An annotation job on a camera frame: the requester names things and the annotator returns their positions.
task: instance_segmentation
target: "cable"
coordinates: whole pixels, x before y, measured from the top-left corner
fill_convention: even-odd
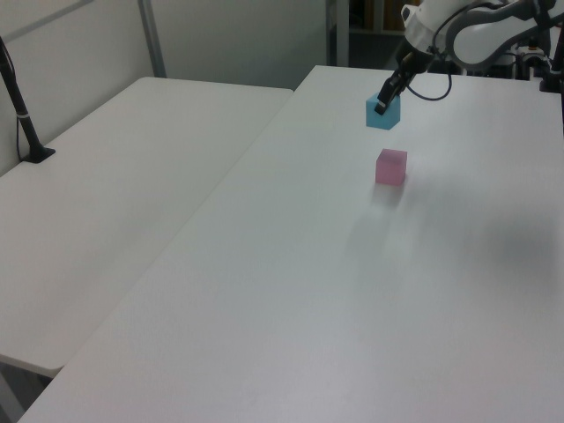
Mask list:
[[[449,77],[449,87],[447,88],[447,92],[445,92],[445,94],[443,94],[440,97],[426,97],[424,95],[421,95],[419,93],[417,93],[415,90],[413,90],[413,88],[411,88],[410,86],[407,86],[407,89],[409,90],[409,92],[411,94],[413,94],[416,97],[419,97],[422,100],[425,101],[439,101],[439,100],[443,100],[446,99],[449,94],[450,91],[452,90],[452,74],[450,73],[450,69],[447,65],[447,55],[443,52],[443,53],[439,53],[439,49],[437,48],[437,36],[439,35],[439,32],[452,20],[454,19],[456,16],[460,15],[461,13],[464,13],[466,11],[469,11],[471,9],[475,9],[477,7],[480,7],[480,5],[483,5],[483,2],[474,2],[472,4],[469,4],[461,9],[459,9],[458,11],[455,11],[452,15],[450,15],[450,17],[445,20],[440,26],[439,28],[436,30],[436,32],[433,35],[433,41],[432,41],[432,46],[431,46],[431,53],[433,53],[433,55],[435,57],[438,57],[441,61],[442,64],[444,66],[445,71],[447,72],[447,75]]]
[[[16,152],[18,152],[18,160],[21,162],[21,154],[19,153],[19,118],[16,116]]]

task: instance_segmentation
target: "white wall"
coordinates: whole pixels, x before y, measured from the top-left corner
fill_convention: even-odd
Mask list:
[[[43,144],[152,76],[137,0],[94,0],[6,46]],[[15,138],[15,112],[0,82],[0,174],[17,164]]]
[[[326,0],[152,0],[169,78],[295,89],[326,64]]]

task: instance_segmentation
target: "white table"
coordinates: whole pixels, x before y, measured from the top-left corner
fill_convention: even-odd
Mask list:
[[[564,421],[560,98],[454,77],[366,128],[388,75],[315,68],[22,423]]]
[[[0,178],[0,361],[55,375],[291,94],[140,79]]]

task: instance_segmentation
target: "black cable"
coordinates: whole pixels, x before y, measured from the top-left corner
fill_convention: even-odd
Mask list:
[[[419,93],[417,93],[415,90],[413,90],[413,88],[411,88],[410,86],[407,86],[407,89],[409,90],[409,92],[411,94],[413,94],[416,97],[419,97],[422,100],[425,101],[439,101],[439,100],[443,100],[446,99],[449,94],[450,91],[452,90],[452,74],[450,72],[449,66],[447,65],[447,55],[443,52],[443,53],[439,53],[439,49],[437,48],[437,36],[439,35],[439,32],[452,20],[454,19],[456,16],[460,15],[461,13],[464,13],[466,11],[469,11],[471,9],[475,9],[477,7],[480,7],[480,5],[482,5],[483,2],[474,2],[472,4],[469,4],[457,11],[455,11],[452,15],[450,15],[450,17],[445,20],[440,26],[439,29],[436,30],[436,32],[433,35],[433,41],[432,41],[432,51],[431,53],[433,53],[434,56],[439,57],[439,59],[442,61],[442,64],[444,66],[445,71],[447,72],[447,75],[449,77],[449,87],[447,88],[447,92],[445,92],[445,94],[443,94],[441,97],[426,97],[424,95],[421,95]]]

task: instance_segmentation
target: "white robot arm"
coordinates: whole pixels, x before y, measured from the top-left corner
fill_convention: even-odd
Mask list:
[[[380,115],[438,55],[470,71],[485,69],[517,41],[564,20],[564,0],[424,0],[404,6],[402,18],[399,66],[378,96]]]

